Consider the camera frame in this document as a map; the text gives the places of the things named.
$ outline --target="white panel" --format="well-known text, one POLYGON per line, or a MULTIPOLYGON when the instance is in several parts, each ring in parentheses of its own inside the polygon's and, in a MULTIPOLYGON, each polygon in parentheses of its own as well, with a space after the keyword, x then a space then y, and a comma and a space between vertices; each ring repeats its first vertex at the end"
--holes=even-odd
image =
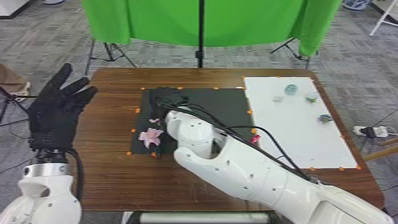
POLYGON ((0 16, 10 16, 29 0, 0 0, 0 16))
MULTIPOLYGON (((317 92, 313 80, 308 77, 248 77, 246 87, 255 124, 271 131, 299 167, 356 168, 336 123, 333 121, 324 124, 319 121, 319 116, 329 114, 324 100, 320 97, 315 103, 306 100, 308 93, 317 92), (290 84, 299 86, 294 96, 285 94, 290 84), (274 102, 276 96, 283 96, 281 102, 274 102)), ((262 131, 258 133, 260 146, 280 157, 281 152, 271 138, 262 131)))

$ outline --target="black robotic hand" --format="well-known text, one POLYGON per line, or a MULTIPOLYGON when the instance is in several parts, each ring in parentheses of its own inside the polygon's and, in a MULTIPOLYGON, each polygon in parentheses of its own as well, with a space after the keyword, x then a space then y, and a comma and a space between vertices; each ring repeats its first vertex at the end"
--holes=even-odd
POLYGON ((72 71, 72 64, 65 64, 29 108, 33 149, 74 149, 79 115, 84 112, 86 105, 91 102, 98 89, 97 87, 91 87, 81 91, 90 85, 88 78, 82 78, 61 89, 72 71))

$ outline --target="gray carpet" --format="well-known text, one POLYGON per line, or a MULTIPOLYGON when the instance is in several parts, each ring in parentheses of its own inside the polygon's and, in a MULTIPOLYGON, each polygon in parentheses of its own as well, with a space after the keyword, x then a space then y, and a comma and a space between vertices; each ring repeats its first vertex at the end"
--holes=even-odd
MULTIPOLYGON (((313 58, 312 70, 319 74, 347 128, 374 125, 398 109, 398 28, 384 25, 376 37, 368 36, 381 14, 374 9, 365 12, 340 10, 320 55, 313 58)), ((36 1, 13 20, 0 20, 0 63, 33 82, 38 93, 61 65, 75 65, 74 79, 82 77, 90 52, 90 25, 81 1, 70 0, 63 6, 45 6, 36 1)), ((287 49, 274 55, 271 50, 280 44, 248 47, 212 48, 207 50, 207 67, 228 68, 304 68, 287 49)), ((123 46, 139 67, 196 67, 194 47, 134 40, 123 46)), ((97 45, 97 55, 104 52, 97 45)), ((114 63, 95 61, 91 72, 100 67, 129 67, 121 59, 114 63)), ((24 117, 13 108, 11 120, 24 117)), ((398 113, 383 122, 398 128, 398 113)), ((0 170, 33 157, 27 140, 27 124, 11 129, 0 128, 0 170)), ((363 140, 354 136, 361 147, 363 140)), ((363 155, 379 151, 379 140, 363 147, 363 155)), ((398 155, 368 163, 384 189, 386 208, 398 214, 398 155)), ((0 210, 18 196, 17 182, 20 169, 0 175, 0 210)), ((86 213, 82 223, 118 223, 120 214, 86 213)))

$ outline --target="green screen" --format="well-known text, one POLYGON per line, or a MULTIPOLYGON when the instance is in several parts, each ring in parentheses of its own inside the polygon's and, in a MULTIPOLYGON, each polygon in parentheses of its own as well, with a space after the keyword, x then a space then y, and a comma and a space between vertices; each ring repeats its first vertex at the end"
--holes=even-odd
MULTIPOLYGON (((301 54, 319 50, 342 0, 207 0, 209 47, 301 40, 301 54)), ((200 0, 84 0, 97 40, 132 38, 198 46, 200 0)))

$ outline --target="wooden tabletop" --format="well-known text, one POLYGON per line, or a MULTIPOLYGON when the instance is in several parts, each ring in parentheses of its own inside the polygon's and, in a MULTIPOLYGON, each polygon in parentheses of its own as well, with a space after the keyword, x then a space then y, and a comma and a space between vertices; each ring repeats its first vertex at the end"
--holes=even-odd
POLYGON ((86 165, 84 209, 91 211, 242 211, 265 210, 230 197, 177 164, 171 156, 155 160, 129 155, 141 88, 235 88, 244 76, 312 77, 338 123, 361 169, 308 171, 351 191, 379 208, 383 192, 356 148, 338 112, 312 71, 294 69, 102 69, 93 78, 100 93, 79 125, 75 147, 86 165))

